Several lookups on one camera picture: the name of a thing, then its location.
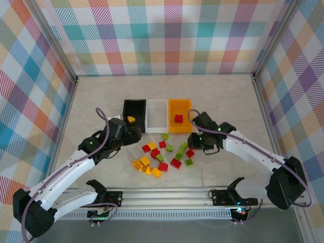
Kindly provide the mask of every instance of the red lego brick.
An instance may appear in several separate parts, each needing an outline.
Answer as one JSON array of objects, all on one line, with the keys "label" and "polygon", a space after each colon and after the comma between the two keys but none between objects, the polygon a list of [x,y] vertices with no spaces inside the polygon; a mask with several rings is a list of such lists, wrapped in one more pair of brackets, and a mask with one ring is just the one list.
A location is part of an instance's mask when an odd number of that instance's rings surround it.
[{"label": "red lego brick", "polygon": [[180,166],[182,165],[182,163],[180,161],[178,161],[176,158],[174,158],[171,163],[170,163],[173,167],[179,169]]},{"label": "red lego brick", "polygon": [[183,123],[183,115],[176,115],[174,121],[175,123]]},{"label": "red lego brick", "polygon": [[188,156],[188,158],[191,158],[194,156],[194,152],[190,149],[186,152],[186,155]]},{"label": "red lego brick", "polygon": [[150,149],[150,147],[146,144],[146,145],[144,145],[143,147],[142,147],[142,149],[143,149],[143,151],[144,151],[144,153],[147,153],[147,152],[149,152],[151,149]]},{"label": "red lego brick", "polygon": [[158,150],[157,148],[153,149],[152,152],[155,152],[155,153],[157,153],[157,154],[161,154],[161,151]]},{"label": "red lego brick", "polygon": [[153,159],[156,159],[156,157],[158,156],[160,154],[160,151],[158,151],[158,150],[152,150],[152,152],[151,152],[151,157],[153,158]]},{"label": "red lego brick", "polygon": [[160,164],[158,165],[158,169],[160,171],[164,171],[164,172],[168,171],[168,167],[169,167],[169,165],[167,163],[163,163],[163,162],[160,162]]},{"label": "red lego brick", "polygon": [[167,146],[167,143],[165,141],[159,142],[160,148],[165,148]]}]

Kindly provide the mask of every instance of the green lego brick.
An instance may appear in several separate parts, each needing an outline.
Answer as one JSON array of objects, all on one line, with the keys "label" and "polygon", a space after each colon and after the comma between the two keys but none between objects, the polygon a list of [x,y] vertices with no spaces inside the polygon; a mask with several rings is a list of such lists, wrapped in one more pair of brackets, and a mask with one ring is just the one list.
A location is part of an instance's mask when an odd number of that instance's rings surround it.
[{"label": "green lego brick", "polygon": [[160,154],[159,154],[159,155],[158,155],[158,156],[157,156],[156,158],[157,158],[157,160],[158,160],[159,162],[162,162],[162,161],[163,161],[163,159],[164,159],[164,158],[163,158],[163,156],[162,156],[162,155],[160,155]]},{"label": "green lego brick", "polygon": [[186,166],[187,166],[187,167],[193,165],[192,159],[187,159],[185,163],[186,163]]},{"label": "green lego brick", "polygon": [[183,149],[186,149],[188,147],[188,144],[186,142],[184,142],[184,143],[181,144],[180,147],[183,148]]},{"label": "green lego brick", "polygon": [[168,145],[168,146],[167,146],[167,152],[172,152],[172,151],[173,151],[173,146]]},{"label": "green lego brick", "polygon": [[169,135],[167,133],[162,133],[162,139],[163,140],[168,140],[169,139]]},{"label": "green lego brick", "polygon": [[184,148],[180,148],[179,151],[178,151],[178,153],[181,154],[181,155],[183,155],[184,154],[184,151],[185,151]]},{"label": "green lego brick", "polygon": [[179,154],[179,153],[177,153],[177,155],[175,156],[175,158],[176,158],[177,160],[181,160],[181,158],[182,158],[182,155],[181,155],[181,154]]}]

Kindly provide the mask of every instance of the yellow lego brick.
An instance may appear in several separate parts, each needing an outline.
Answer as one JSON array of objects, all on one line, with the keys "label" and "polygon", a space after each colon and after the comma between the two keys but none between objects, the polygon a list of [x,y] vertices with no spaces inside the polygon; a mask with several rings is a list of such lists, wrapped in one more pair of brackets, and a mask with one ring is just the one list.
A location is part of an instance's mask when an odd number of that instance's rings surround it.
[{"label": "yellow lego brick", "polygon": [[142,171],[148,175],[152,175],[150,166],[144,166]]},{"label": "yellow lego brick", "polygon": [[136,170],[141,171],[144,167],[144,165],[139,161],[139,160],[134,160],[133,166],[135,167]]},{"label": "yellow lego brick", "polygon": [[148,146],[150,147],[151,150],[157,148],[157,146],[156,146],[156,144],[155,144],[154,142],[150,142],[150,143],[148,144]]},{"label": "yellow lego brick", "polygon": [[133,118],[132,116],[127,116],[127,119],[130,124],[133,124],[135,122],[135,118]]},{"label": "yellow lego brick", "polygon": [[141,160],[142,164],[145,166],[150,164],[150,160],[146,156],[141,157],[140,160]]},{"label": "yellow lego brick", "polygon": [[161,176],[161,171],[157,168],[154,168],[153,170],[151,170],[151,173],[153,176],[159,178]]}]

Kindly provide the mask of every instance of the plaid wall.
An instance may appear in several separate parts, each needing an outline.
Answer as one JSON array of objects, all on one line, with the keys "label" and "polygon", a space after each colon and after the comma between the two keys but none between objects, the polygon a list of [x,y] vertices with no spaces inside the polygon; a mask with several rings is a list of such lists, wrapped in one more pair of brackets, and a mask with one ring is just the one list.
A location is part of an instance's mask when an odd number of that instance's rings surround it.
[{"label": "plaid wall", "polygon": [[0,242],[12,243],[12,195],[44,177],[72,82],[23,0],[0,6]]},{"label": "plaid wall", "polygon": [[282,152],[303,161],[324,236],[324,0],[302,2],[260,85]]},{"label": "plaid wall", "polygon": [[279,0],[37,1],[80,75],[249,73],[264,41],[261,37],[268,36],[264,31],[273,10],[283,4]]}]

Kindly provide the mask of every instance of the cable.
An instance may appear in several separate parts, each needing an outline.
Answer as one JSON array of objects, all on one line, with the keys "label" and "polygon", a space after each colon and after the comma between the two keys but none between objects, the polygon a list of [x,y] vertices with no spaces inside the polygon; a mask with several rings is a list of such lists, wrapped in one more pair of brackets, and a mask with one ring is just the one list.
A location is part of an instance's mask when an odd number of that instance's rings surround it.
[{"label": "cable", "polygon": [[119,149],[119,150],[117,150],[117,151],[116,151],[116,153],[115,153],[115,154],[114,154],[113,156],[111,156],[111,157],[108,157],[108,158],[114,158],[114,157],[115,157],[115,156],[116,156],[116,155],[118,154],[118,152],[119,152],[119,151],[120,151],[120,149]]},{"label": "cable", "polygon": [[42,191],[50,182],[52,182],[60,173],[62,173],[63,171],[65,171],[67,168],[70,168],[71,166],[75,165],[76,163],[84,160],[85,158],[88,158],[90,156],[92,156],[93,154],[95,154],[96,152],[98,152],[107,142],[108,140],[108,136],[109,136],[109,122],[108,122],[108,118],[105,115],[105,113],[100,109],[100,108],[96,108],[96,113],[98,114],[98,116],[100,118],[102,118],[103,120],[105,120],[106,125],[107,125],[107,132],[106,132],[106,137],[104,139],[104,141],[102,142],[102,144],[93,152],[87,154],[86,156],[83,156],[82,158],[79,158],[73,162],[71,162],[69,165],[66,165],[64,167],[62,167],[58,172],[56,172],[55,174],[52,175],[52,177],[50,177],[38,190],[37,192],[31,197],[31,199],[29,200],[29,202],[27,203],[24,212],[22,214],[22,219],[21,219],[21,231],[22,231],[22,236],[24,238],[24,241],[26,243],[31,243],[33,240],[33,237],[29,240],[27,237],[27,233],[26,233],[26,216],[27,216],[27,211],[31,205],[31,203],[35,200],[35,198],[39,195],[39,191]]},{"label": "cable", "polygon": [[190,123],[198,128],[199,130],[201,131],[204,131],[204,132],[207,132],[207,133],[212,133],[212,134],[220,134],[220,135],[225,135],[225,136],[228,136],[228,137],[231,137],[231,138],[234,138],[240,142],[244,142],[245,144],[247,144],[248,146],[250,146],[251,148],[255,149],[256,151],[258,151],[259,153],[261,153],[262,155],[268,157],[269,159],[271,159],[272,161],[276,162],[277,164],[281,165],[282,167],[284,167],[287,171],[289,171],[293,176],[296,177],[296,179],[300,182],[300,184],[303,185],[303,187],[305,188],[305,190],[307,191],[308,195],[309,195],[309,199],[310,199],[310,202],[309,204],[307,205],[301,205],[301,204],[296,204],[296,203],[293,203],[293,205],[295,206],[298,206],[298,207],[302,207],[302,208],[308,208],[308,207],[311,207],[313,206],[313,202],[314,202],[314,199],[313,199],[313,195],[312,195],[312,192],[310,190],[310,188],[307,186],[307,184],[303,181],[302,178],[300,178],[299,175],[297,175],[292,169],[290,169],[288,166],[286,166],[285,164],[283,164],[282,162],[280,162],[279,160],[277,160],[275,157],[273,157],[271,154],[268,154],[267,152],[263,151],[262,149],[258,148],[257,146],[255,146],[254,144],[250,143],[249,141],[246,141],[238,136],[235,136],[233,134],[230,134],[230,133],[224,133],[224,132],[220,132],[220,131],[213,131],[213,130],[209,130],[209,129],[205,129],[205,128],[202,128],[202,127],[199,127],[197,126],[190,118],[190,113],[194,111],[198,114],[200,114],[197,110],[195,109],[191,109],[188,111],[188,119],[190,121]]},{"label": "cable", "polygon": [[205,149],[202,150],[204,152],[205,155],[212,155],[212,154],[216,154],[220,151],[220,148],[217,146],[217,151],[216,152],[213,152],[213,153],[206,153],[205,152]]},{"label": "cable", "polygon": [[[100,222],[100,224],[98,224],[98,226],[108,222],[112,217],[114,217],[116,215],[116,213],[118,211],[118,206],[116,204],[113,204],[113,203],[110,203],[110,202],[104,202],[102,204],[87,204],[87,205],[84,205],[84,207],[93,207],[93,206],[114,206],[116,208],[115,212],[113,212],[113,214],[108,219]],[[94,225],[94,222],[92,221],[93,217],[94,217],[94,215],[91,216],[91,218],[90,218],[90,223],[92,223],[92,225]]]}]

